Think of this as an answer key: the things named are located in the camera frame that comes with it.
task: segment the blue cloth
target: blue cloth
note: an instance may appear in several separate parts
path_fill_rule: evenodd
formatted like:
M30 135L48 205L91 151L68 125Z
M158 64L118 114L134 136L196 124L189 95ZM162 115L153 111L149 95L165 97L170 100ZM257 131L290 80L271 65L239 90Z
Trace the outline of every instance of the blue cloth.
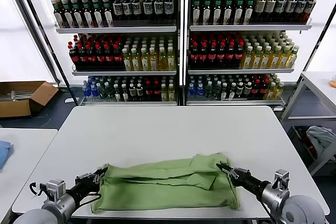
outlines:
M9 148L10 143L0 141L0 169L4 166L7 160Z

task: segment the cardboard box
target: cardboard box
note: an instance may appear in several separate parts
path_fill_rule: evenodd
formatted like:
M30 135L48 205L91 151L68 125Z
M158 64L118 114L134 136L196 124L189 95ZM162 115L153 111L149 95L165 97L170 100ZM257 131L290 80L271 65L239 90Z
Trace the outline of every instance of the cardboard box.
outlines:
M0 94L9 94L12 90L34 93L30 99L23 101L0 101L0 118L39 112L57 93L58 88L45 81L0 82Z

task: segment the folded green fabric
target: folded green fabric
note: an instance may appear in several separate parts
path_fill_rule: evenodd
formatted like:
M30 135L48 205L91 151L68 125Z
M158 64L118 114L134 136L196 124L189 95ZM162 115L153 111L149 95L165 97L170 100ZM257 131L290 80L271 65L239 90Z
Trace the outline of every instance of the folded green fabric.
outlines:
M92 212L165 208L239 207L236 188L216 163L222 153L119 168L106 164Z

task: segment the dark bottle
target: dark bottle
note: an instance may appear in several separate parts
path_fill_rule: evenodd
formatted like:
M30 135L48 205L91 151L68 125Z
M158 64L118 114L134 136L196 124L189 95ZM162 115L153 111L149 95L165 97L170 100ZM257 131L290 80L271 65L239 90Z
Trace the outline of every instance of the dark bottle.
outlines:
M307 23L311 12L313 11L316 4L316 0L307 0L306 7L301 14L301 22Z
M123 56L122 56L120 48L116 44L113 45L113 56L114 56L115 66L123 68L124 66Z
M74 11L74 17L76 20L76 26L79 28L83 28L84 27L84 14L82 12L82 10L80 10L79 5L78 5L78 1L77 0L71 0L72 6L73 6L73 11Z
M106 19L106 26L112 27L113 26L113 9L110 4L110 0L103 0L104 4L104 14Z
M283 22L285 23L291 22L292 13L294 12L297 2L298 2L297 0L287 0L285 11L282 14Z
M94 48L91 47L90 44L86 45L86 53L88 55L90 66L95 66L97 64L97 56L95 54Z
M99 0L92 0L94 7L94 14L98 27L104 27L105 14L103 8L100 6Z
M202 24L203 25L209 25L210 12L211 12L210 3L211 3L211 0L204 0L204 5L202 7L202 12L203 12Z
M137 94L137 93L136 93L136 92L137 92L137 91L136 91L137 89L135 88L135 86L134 86L133 83L130 84L130 88L129 88L129 89L130 89L130 97L129 97L129 98L130 98L130 101L131 101L131 102L136 102L136 101L138 100L137 95L136 95L136 94Z
M96 44L96 56L99 65L103 66L106 63L106 57L104 50L100 47L99 44Z
M197 65L198 63L198 48L197 43L193 43L193 47L190 53L191 65Z
M81 64L83 66L88 64L89 59L88 59L88 56L86 54L86 48L83 47L82 42L78 42L78 54L79 54L79 59L80 59Z
M226 100L226 98L227 98L227 83L226 82L222 83L222 90L221 90L220 94L221 94L220 95L220 100L221 101Z
M145 0L143 2L144 17L146 20L153 18L153 2L151 0Z
M114 0L113 4L113 11L114 11L114 19L115 20L122 20L123 12L123 6L120 0Z
M246 6L243 11L243 25L250 24L252 12L253 12L253 3L254 0L247 0Z
M245 84L244 91L243 91L244 97L249 97L250 96L251 89L252 89L252 83L251 82L247 82Z
M260 83L260 80L257 79L252 85L251 96L254 98L258 97L259 83Z
M125 15L125 20L131 20L133 16L132 3L130 0L124 0L122 2L122 7Z
M174 2L172 0L164 1L164 13L167 19L174 18Z
M296 19L294 20L294 22L299 22L299 18L301 14L303 13L303 10L305 9L306 4L307 4L307 0L298 0L296 7L294 9L294 12L293 12L293 18Z
M114 60L114 56L112 54L112 51L111 51L108 43L105 43L105 45L104 45L104 53L105 53L106 64L107 65L112 65L113 60Z
M67 19L65 18L62 8L60 7L60 3L56 0L51 0L51 3L54 7L54 16L56 18L59 28L66 28Z
M154 83L154 101L161 101L161 86L158 81Z
M141 83L138 83L137 87L137 95L138 95L138 99L139 99L139 102L143 102L144 101L144 96L143 96L143 87L141 85Z
M215 0L214 11L213 11L213 25L219 25L221 23L221 11L222 11L222 0Z
M139 0L133 0L132 2L133 17L135 20L139 20L142 17L141 5Z
M205 62L206 62L206 56L207 56L207 50L206 50L206 43L202 43L202 47L201 47L201 50L200 50L200 53L198 54L198 58L199 58L199 64L200 64L200 67L204 67L205 65Z
M79 56L76 52L76 50L71 46L71 45L68 45L68 48L69 48L69 56L72 60L72 62L77 66L79 64Z
M208 63L210 66L214 66L216 60L216 43L213 42L209 50Z
M240 98L243 96L243 89L244 89L244 85L242 82L240 82L237 86L237 89L236 89L236 97L237 98Z
M219 67L224 66L224 59L225 59L225 43L221 42L218 51L217 51L217 65Z
M244 0L237 0L236 5L234 6L234 14L232 15L232 24L233 25L240 25L241 14L243 13L243 2Z
M114 87L114 96L115 96L116 101L121 102L122 101L122 98L121 98L122 94L120 92L119 85L114 84L113 87Z
M234 55L234 40L232 39L225 52L225 66L227 68L232 67L231 64L233 60L233 55Z
M223 25L228 25L230 22L230 18L231 18L231 12L232 12L232 0L226 0L225 1L225 5L224 8L222 10L222 18L221 20L223 20Z
M266 79L265 81L262 82L262 84L260 85L260 89L259 89L259 98L263 98L267 89L268 89L268 85L269 85L269 80Z
M243 52L244 52L244 42L240 40L239 44L235 49L235 54L232 62L234 68L239 67L240 61L243 57Z
M266 5L266 0L256 0L254 12L252 14L253 21L256 23L262 22L262 14Z
M75 16L73 15L74 9L70 8L68 0L62 0L64 7L64 15L67 20L67 27L75 28Z
M127 85L126 83L121 85L122 88L122 97L125 102L129 102L129 96L128 96L128 91L127 91Z
M154 12L155 12L155 19L163 19L163 2L162 0L155 0L154 2Z
M278 19L282 16L282 13L285 10L287 4L287 0L277 0L275 3L274 11L273 11L273 17Z
M276 4L276 0L266 0L265 8L264 8L264 22L270 23L272 18L272 13L274 11L274 7Z
M230 91L229 91L229 100L232 100L235 97L236 86L237 86L237 84L235 82L232 82L231 87L230 87Z
M200 15L200 0L194 0L192 5L192 19L193 19L193 26L197 26L199 24L199 15Z
M150 81L146 81L145 90L146 90L147 100L152 101L153 100L153 88L152 88L152 85L151 85Z

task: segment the shelf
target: shelf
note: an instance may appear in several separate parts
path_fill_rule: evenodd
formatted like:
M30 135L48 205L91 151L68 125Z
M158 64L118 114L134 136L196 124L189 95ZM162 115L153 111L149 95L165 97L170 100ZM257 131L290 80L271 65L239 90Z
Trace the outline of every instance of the shelf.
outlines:
M176 71L81 71L74 70L74 76L174 76Z
M83 102L82 106L177 106L176 102Z
M279 31L309 30L311 25L207 25L190 26L190 31Z
M213 69L213 70L188 70L188 74L250 74L250 73L292 73L289 69Z
M191 106L239 106L239 105L284 105L282 100L256 100L256 101L239 101L239 100L226 100L226 101L187 101L186 105Z
M101 28L56 28L59 34L104 34L104 33L170 33L176 26L137 26Z

